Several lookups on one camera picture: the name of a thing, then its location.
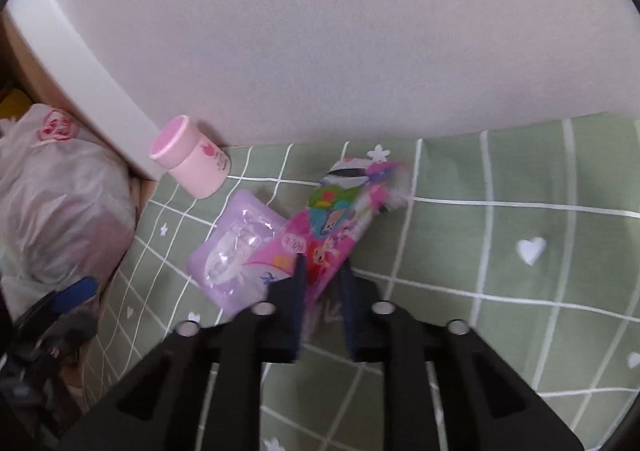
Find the purple and pink snack packet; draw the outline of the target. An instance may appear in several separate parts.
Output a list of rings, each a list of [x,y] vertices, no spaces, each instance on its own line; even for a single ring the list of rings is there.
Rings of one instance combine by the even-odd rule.
[[[252,192],[235,192],[213,233],[186,260],[186,269],[203,293],[233,317],[262,301],[277,278],[272,271],[253,275],[244,265],[284,225],[285,219]]]

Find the colourful cartoon snack packet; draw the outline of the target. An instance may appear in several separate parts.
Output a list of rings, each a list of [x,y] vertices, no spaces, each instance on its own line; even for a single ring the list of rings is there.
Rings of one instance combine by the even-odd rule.
[[[410,171],[403,163],[345,158],[311,193],[306,207],[271,243],[268,263],[284,272],[306,263],[305,305],[316,301],[382,212],[407,205]]]

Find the white plastic bag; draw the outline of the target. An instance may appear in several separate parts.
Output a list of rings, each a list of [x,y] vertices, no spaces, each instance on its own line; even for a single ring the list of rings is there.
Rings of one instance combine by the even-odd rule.
[[[137,201],[127,164],[78,120],[34,104],[1,137],[1,292],[12,318],[128,251]]]

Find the green checked bed sheet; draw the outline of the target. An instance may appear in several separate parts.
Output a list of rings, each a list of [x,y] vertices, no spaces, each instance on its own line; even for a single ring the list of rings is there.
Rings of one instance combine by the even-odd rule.
[[[382,295],[433,324],[463,319],[589,450],[639,390],[639,125],[593,115],[442,139],[232,148],[222,188],[193,200],[160,180],[116,272],[82,370],[98,402],[177,322],[226,315],[186,260],[239,191],[304,208],[344,157],[412,169],[411,203],[352,254]]]

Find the pink round lidded jar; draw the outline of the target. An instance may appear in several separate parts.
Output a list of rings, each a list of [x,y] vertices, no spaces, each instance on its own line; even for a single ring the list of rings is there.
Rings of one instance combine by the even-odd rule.
[[[160,130],[149,156],[195,200],[214,194],[231,169],[229,156],[186,115],[171,119]]]

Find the white bedside cabinet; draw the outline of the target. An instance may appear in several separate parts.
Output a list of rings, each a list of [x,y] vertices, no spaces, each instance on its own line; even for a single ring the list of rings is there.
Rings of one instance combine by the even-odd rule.
[[[160,179],[163,171],[148,155],[158,127],[93,54],[56,0],[9,0],[3,23],[38,99],[71,111],[143,177]]]

